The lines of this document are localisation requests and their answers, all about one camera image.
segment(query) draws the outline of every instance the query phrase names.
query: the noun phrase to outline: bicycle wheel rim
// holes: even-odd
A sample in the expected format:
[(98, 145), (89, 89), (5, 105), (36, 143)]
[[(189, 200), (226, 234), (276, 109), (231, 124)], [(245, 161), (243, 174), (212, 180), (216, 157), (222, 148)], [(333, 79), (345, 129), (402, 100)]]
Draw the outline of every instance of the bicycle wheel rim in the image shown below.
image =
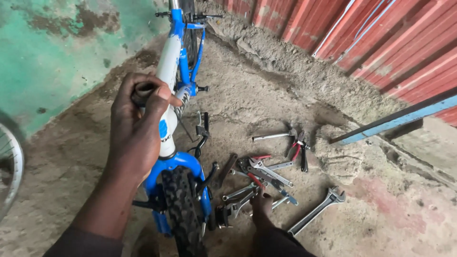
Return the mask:
[(0, 183), (3, 189), (0, 192), (0, 221), (10, 210), (24, 172), (24, 154), (19, 141), (14, 134), (3, 124), (0, 123)]

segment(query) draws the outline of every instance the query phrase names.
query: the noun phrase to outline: pile of tools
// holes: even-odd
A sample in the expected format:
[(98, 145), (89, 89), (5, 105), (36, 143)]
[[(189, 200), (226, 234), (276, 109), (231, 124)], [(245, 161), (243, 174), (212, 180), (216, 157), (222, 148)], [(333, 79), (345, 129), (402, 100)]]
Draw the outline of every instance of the pile of tools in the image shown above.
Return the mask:
[[(234, 154), (228, 161), (227, 165), (221, 170), (219, 176), (213, 180), (211, 188), (214, 189), (221, 188), (222, 183), (227, 175), (245, 176), (251, 178), (251, 180), (253, 181), (248, 186), (240, 190), (222, 196), (222, 200), (225, 204), (220, 205), (215, 209), (216, 224), (219, 226), (219, 228), (231, 227), (229, 225), (229, 222), (238, 216), (241, 208), (246, 203), (248, 203), (248, 201), (252, 197), (254, 197), (257, 194), (260, 188), (265, 189), (266, 187), (273, 186), (277, 191), (281, 193), (282, 198), (273, 203), (272, 209), (275, 209), (283, 202), (298, 205), (298, 201), (284, 189), (285, 186), (294, 187), (293, 182), (277, 174), (276, 172), (274, 172), (274, 170), (278, 170), (293, 165), (296, 157), (298, 156), (301, 150), (301, 170), (303, 172), (308, 172), (306, 150), (310, 148), (304, 140), (305, 133), (301, 132), (300, 134), (297, 134), (297, 131), (292, 126), (290, 126), (290, 130), (286, 133), (257, 136), (253, 137), (252, 140), (257, 141), (261, 139), (271, 139), (282, 136), (294, 137), (294, 142), (289, 151), (294, 149), (295, 146), (297, 146), (297, 149), (294, 155), (292, 156), (291, 161), (272, 166), (265, 166), (262, 160), (271, 157), (271, 155), (250, 156), (239, 159), (238, 155)], [(239, 171), (234, 169), (235, 164), (237, 164)], [(292, 236), (295, 236), (318, 214), (320, 214), (327, 206), (344, 202), (345, 192), (343, 192), (341, 195), (338, 195), (336, 189), (337, 187), (328, 188), (328, 194), (326, 199), (306, 217), (304, 217), (295, 225), (293, 225), (292, 228), (289, 229), (288, 233)]]

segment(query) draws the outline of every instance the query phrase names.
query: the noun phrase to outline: blue bicycle frame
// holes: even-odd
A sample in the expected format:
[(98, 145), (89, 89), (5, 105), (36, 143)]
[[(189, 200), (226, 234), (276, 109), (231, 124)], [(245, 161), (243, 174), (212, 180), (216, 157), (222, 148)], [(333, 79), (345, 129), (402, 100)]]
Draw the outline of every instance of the blue bicycle frame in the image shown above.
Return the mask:
[[(175, 77), (177, 68), (181, 76), (181, 81), (177, 83), (178, 91), (175, 95), (181, 99), (184, 103), (188, 100), (189, 96), (195, 96), (197, 93), (197, 85), (195, 83), (195, 77), (197, 75), (198, 67), (202, 59), (203, 45), (205, 41), (205, 25), (204, 24), (185, 24), (182, 19), (181, 9), (171, 9), (171, 29), (168, 34), (167, 42), (165, 43), (162, 55), (157, 67), (156, 76), (167, 83), (170, 89), (173, 91), (175, 86)], [(197, 62), (192, 70), (189, 70), (187, 62), (187, 51), (182, 46), (182, 39), (185, 29), (203, 29), (200, 46), (198, 49)], [(189, 168), (192, 175), (195, 178), (200, 178), (201, 181), (205, 180), (203, 169), (198, 160), (184, 152), (176, 152), (175, 144), (173, 142), (173, 132), (177, 125), (177, 117), (173, 111), (173, 107), (169, 109), (162, 116), (159, 123), (160, 132), (160, 154), (159, 160), (151, 169), (150, 175), (146, 178), (143, 183), (144, 189), (149, 198), (159, 196), (157, 187), (157, 177), (164, 170), (173, 170), (177, 166), (183, 166)], [(208, 196), (207, 188), (204, 188), (202, 197), (200, 199), (204, 220), (207, 222), (208, 217), (211, 213), (211, 204)], [(153, 211), (153, 217), (157, 224), (157, 228), (160, 233), (171, 234), (170, 226), (167, 222), (166, 215)]]

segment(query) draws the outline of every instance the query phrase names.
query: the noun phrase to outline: green painted wall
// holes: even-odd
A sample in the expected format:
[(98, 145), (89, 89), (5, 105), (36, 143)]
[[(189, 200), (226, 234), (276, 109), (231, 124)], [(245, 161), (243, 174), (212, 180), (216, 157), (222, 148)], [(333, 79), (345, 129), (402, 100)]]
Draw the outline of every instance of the green painted wall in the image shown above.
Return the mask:
[(26, 136), (169, 23), (162, 0), (0, 1), (0, 111)]

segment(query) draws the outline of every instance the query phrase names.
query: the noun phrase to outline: bicycle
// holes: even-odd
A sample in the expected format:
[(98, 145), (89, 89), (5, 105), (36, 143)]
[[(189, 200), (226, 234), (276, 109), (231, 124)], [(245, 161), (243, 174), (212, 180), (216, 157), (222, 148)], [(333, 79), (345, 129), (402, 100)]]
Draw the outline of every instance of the bicycle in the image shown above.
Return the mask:
[[(148, 201), (135, 200), (133, 205), (153, 210), (158, 231), (175, 237), (179, 256), (206, 256), (202, 242), (204, 231), (206, 226), (209, 230), (216, 228), (214, 210), (210, 202), (211, 191), (207, 185), (217, 169), (217, 163), (214, 162), (211, 172), (205, 178), (198, 161), (201, 147), (209, 137), (208, 113), (204, 115), (204, 127), (197, 126), (197, 134), (202, 136), (202, 139), (196, 147), (190, 149), (195, 151), (194, 156), (176, 151), (173, 132), (189, 97), (195, 96), (199, 91), (208, 91), (208, 87), (199, 87), (195, 83), (205, 40), (205, 21), (208, 18), (222, 16), (196, 14), (193, 0), (170, 0), (169, 12), (155, 15), (168, 17), (171, 22), (156, 76), (168, 84), (183, 104), (175, 108), (169, 106), (160, 119), (159, 160), (143, 183)], [(198, 52), (195, 32), (197, 29), (202, 29)], [(162, 176), (162, 183), (157, 183), (159, 175)], [(199, 202), (200, 208), (196, 208), (198, 204), (194, 204), (194, 200)]]

